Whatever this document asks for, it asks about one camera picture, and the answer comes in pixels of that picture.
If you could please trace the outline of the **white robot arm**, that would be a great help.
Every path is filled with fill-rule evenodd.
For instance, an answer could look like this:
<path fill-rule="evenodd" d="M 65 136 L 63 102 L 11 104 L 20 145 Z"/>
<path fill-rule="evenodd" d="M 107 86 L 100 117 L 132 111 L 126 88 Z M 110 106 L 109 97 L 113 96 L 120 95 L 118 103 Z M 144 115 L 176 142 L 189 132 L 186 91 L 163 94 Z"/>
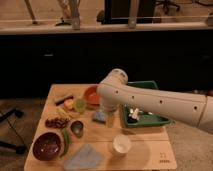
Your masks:
<path fill-rule="evenodd" d="M 108 113 L 129 105 L 197 127 L 213 134 L 213 97 L 201 94 L 136 88 L 127 85 L 122 69 L 113 69 L 97 86 L 101 109 Z"/>

